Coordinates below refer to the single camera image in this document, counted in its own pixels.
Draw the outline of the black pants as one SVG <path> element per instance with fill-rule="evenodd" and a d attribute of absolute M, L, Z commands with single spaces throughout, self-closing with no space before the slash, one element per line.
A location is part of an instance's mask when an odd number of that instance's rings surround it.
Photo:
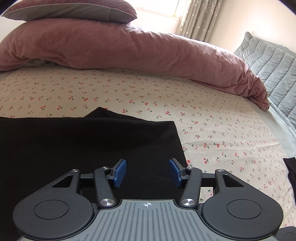
<path fill-rule="evenodd" d="M 1 202 L 12 204 L 72 169 L 127 162 L 117 198 L 179 199 L 169 160 L 186 158 L 173 121 L 97 108 L 82 118 L 1 118 Z"/>

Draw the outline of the grey patterned curtain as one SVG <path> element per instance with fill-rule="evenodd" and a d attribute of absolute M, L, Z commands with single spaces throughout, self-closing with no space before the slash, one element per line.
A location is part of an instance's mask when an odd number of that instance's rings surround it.
<path fill-rule="evenodd" d="M 222 0 L 190 1 L 185 16 L 181 18 L 177 35 L 208 42 L 222 3 Z"/>

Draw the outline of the grey quilted headboard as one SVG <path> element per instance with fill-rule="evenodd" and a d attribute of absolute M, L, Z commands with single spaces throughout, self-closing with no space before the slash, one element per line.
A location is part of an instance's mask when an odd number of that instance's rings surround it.
<path fill-rule="evenodd" d="M 295 53 L 246 32 L 234 54 L 261 79 L 271 102 L 295 126 Z"/>

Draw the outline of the black garment at right edge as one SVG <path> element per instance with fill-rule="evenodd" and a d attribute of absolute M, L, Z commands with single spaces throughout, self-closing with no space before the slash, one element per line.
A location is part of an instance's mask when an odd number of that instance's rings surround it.
<path fill-rule="evenodd" d="M 296 160 L 295 157 L 292 158 L 284 158 L 283 159 L 285 165 L 288 169 L 288 179 L 292 185 L 293 193 L 295 196 L 295 188 L 296 188 Z"/>

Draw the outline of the pink and grey pillow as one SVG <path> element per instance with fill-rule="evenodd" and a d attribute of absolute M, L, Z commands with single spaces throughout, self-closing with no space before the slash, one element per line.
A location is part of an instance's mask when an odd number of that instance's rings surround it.
<path fill-rule="evenodd" d="M 83 19 L 99 22 L 129 24 L 137 19 L 136 10 L 126 1 L 19 1 L 10 6 L 3 17 L 11 20 L 33 21 L 52 18 Z"/>

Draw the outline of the cherry print bed sheet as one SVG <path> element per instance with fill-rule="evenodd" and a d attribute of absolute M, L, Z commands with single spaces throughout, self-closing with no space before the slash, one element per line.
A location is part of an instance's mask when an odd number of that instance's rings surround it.
<path fill-rule="evenodd" d="M 295 199 L 283 161 L 294 133 L 278 113 L 191 80 L 127 70 L 61 66 L 1 73 L 1 116 L 80 117 L 97 107 L 148 121 L 174 121 L 188 164 L 223 168 L 275 199 L 283 226 L 295 225 Z"/>

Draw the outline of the pink duvet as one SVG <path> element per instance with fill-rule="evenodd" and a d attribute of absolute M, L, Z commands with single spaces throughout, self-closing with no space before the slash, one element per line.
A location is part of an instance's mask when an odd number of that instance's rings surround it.
<path fill-rule="evenodd" d="M 187 78 L 269 108 L 267 90 L 247 64 L 214 45 L 110 22 L 43 19 L 21 24 L 1 41 L 1 71 L 31 60 L 76 69 L 115 68 Z"/>

